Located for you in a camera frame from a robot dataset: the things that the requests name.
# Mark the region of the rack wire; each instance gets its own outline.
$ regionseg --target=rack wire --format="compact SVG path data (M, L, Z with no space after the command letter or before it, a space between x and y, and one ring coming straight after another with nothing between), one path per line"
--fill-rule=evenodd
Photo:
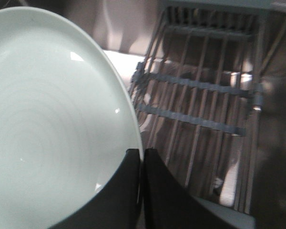
M191 195L245 213L262 104L264 23L258 15L166 7L129 91L144 147L159 150ZM225 202L227 185L232 197Z

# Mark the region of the dishwasher rack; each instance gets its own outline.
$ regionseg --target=dishwasher rack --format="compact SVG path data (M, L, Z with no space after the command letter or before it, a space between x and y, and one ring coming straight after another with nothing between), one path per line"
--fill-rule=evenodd
M166 6L129 90L145 148L189 194L249 213L263 15Z

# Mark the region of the white plate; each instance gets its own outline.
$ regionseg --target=white plate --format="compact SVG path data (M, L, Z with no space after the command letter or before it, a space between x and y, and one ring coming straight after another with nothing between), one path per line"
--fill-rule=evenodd
M0 229L63 220L128 148L142 152L137 120L99 46L54 13L0 10Z

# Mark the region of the concentric rings on plate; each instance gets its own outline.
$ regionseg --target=concentric rings on plate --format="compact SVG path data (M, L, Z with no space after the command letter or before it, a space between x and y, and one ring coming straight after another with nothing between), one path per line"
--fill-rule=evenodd
M45 10L0 10L0 229L68 217L128 148L142 148L131 102L91 38Z

